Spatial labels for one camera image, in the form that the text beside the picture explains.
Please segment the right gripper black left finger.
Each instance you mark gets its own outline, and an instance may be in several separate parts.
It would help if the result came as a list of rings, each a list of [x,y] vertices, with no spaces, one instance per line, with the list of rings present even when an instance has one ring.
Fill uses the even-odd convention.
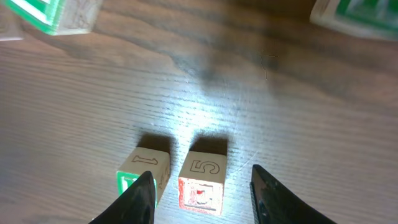
[[[89,224],[153,224],[155,200],[154,178],[145,171]]]

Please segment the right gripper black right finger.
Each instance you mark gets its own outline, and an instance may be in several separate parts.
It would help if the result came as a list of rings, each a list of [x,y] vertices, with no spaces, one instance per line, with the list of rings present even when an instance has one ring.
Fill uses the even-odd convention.
[[[256,224],[335,223],[297,197],[258,164],[252,166],[250,189]]]

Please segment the red E wooden block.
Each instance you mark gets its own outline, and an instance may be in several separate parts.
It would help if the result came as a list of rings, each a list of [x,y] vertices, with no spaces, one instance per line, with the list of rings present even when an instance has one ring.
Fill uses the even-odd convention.
[[[178,176],[178,203],[184,210],[221,215],[227,157],[190,151]]]

